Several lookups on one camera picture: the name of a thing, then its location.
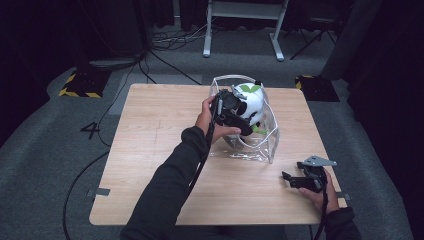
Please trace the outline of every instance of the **left arm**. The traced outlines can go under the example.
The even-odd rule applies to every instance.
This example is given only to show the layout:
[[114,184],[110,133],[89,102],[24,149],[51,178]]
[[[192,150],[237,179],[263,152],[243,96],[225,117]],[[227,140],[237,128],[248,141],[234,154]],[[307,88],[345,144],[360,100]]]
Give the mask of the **left arm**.
[[121,239],[168,239],[189,194],[189,184],[204,154],[206,139],[198,127],[181,134],[182,142],[156,170],[146,186]]

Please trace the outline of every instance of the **person's left hand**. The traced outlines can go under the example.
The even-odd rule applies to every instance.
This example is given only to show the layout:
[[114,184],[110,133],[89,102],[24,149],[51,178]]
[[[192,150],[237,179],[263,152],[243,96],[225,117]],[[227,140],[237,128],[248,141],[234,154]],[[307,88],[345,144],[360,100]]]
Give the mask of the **person's left hand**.
[[[203,130],[203,133],[208,133],[209,123],[212,119],[212,113],[209,110],[209,106],[212,101],[215,99],[215,96],[210,96],[202,102],[202,112],[199,114],[196,120],[195,126]],[[240,134],[241,130],[236,127],[223,127],[218,124],[215,124],[215,131],[213,133],[212,144],[215,143],[220,137],[226,135]]]

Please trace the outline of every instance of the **yellow and black hazard tape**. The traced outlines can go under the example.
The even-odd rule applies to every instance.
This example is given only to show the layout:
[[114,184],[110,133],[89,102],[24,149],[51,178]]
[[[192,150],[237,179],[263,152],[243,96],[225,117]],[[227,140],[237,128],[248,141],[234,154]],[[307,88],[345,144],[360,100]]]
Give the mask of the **yellow and black hazard tape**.
[[302,78],[314,78],[311,75],[296,76],[296,78],[294,79],[294,83],[296,84],[296,88],[299,89],[299,90],[302,90],[302,83],[300,82],[300,77],[302,77]]
[[86,89],[78,89],[79,83],[77,78],[77,73],[74,71],[66,80],[65,85],[59,92],[59,96],[102,98],[103,89],[101,89],[100,92],[93,89],[90,91],[87,91]]

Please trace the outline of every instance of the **gray carpet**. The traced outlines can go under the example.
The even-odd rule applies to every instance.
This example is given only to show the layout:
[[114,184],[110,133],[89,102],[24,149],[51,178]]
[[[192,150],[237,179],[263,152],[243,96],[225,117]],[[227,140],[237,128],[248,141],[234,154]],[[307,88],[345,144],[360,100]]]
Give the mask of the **gray carpet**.
[[[241,74],[261,80],[265,87],[293,88],[296,75],[320,72],[333,46],[328,36],[292,61],[288,58],[304,44],[303,39],[296,32],[288,38],[280,36],[287,60],[278,62],[269,42],[271,31],[220,32],[213,36],[208,59],[202,57],[202,39],[178,50],[155,53],[204,85],[210,85],[216,76]],[[151,54],[146,63],[153,79],[190,81]],[[141,64],[145,71],[146,63]],[[104,115],[100,136],[105,143],[112,143],[127,87],[132,82],[146,82],[134,68],[128,86],[109,109],[130,69],[111,74],[102,99],[59,97],[72,70],[51,82],[50,101],[26,119],[0,149],[0,239],[64,239],[62,210],[68,188],[88,163],[109,149],[99,136],[89,140],[89,133],[80,129],[99,122]],[[344,192],[352,197],[348,205],[355,210],[363,238],[412,239],[402,198],[346,103],[347,84],[339,80],[333,85],[340,102],[308,104],[329,157],[338,161],[335,172]],[[93,226],[88,220],[92,198],[85,194],[98,186],[105,162],[106,157],[93,164],[70,196],[67,226],[72,239],[118,238],[120,226]],[[307,226],[286,229],[289,239],[309,239]]]

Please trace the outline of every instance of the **white metal frame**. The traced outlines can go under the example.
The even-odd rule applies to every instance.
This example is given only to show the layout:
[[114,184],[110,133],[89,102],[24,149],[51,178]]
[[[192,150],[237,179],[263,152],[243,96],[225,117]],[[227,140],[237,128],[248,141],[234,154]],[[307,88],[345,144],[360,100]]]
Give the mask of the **white metal frame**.
[[274,33],[270,33],[272,46],[278,61],[284,60],[284,55],[278,43],[278,35],[280,33],[281,24],[286,14],[287,4],[289,0],[285,0],[283,4],[259,4],[259,3],[241,3],[241,2],[220,2],[209,0],[207,15],[207,30],[205,37],[205,45],[203,56],[210,57],[212,42],[212,16],[217,17],[237,17],[237,18],[255,18],[255,19],[271,19],[277,20]]

